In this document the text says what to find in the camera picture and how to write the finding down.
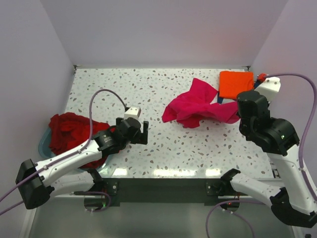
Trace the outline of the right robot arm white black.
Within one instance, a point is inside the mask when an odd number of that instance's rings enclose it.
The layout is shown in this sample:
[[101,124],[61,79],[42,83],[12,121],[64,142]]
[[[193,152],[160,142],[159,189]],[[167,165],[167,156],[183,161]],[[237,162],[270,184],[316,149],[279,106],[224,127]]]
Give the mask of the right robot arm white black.
[[315,186],[298,157],[300,140],[294,126],[285,119],[272,118],[267,98],[257,91],[240,93],[237,105],[241,134],[267,153],[284,186],[269,185],[231,169],[220,178],[219,194],[246,194],[270,207],[284,224],[312,228],[317,223],[317,200],[311,194]]

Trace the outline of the pink t shirt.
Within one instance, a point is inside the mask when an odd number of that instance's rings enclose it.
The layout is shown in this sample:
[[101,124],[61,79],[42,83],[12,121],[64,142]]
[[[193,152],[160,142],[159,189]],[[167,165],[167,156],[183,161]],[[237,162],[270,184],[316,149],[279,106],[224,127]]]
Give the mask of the pink t shirt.
[[165,108],[162,121],[177,121],[184,128],[197,128],[203,119],[234,124],[239,120],[237,103],[213,103],[218,91],[208,83],[194,78],[189,91],[178,95]]

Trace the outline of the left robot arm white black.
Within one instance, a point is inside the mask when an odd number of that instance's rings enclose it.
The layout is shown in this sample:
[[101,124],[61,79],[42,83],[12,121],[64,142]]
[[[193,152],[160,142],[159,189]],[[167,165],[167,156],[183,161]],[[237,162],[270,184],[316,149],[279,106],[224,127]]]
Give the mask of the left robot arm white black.
[[98,194],[102,178],[94,170],[78,172],[81,166],[117,154],[131,144],[148,143],[148,121],[116,119],[116,125],[102,130],[79,146],[53,158],[34,163],[28,159],[20,165],[16,185],[26,209],[38,208],[66,193]]

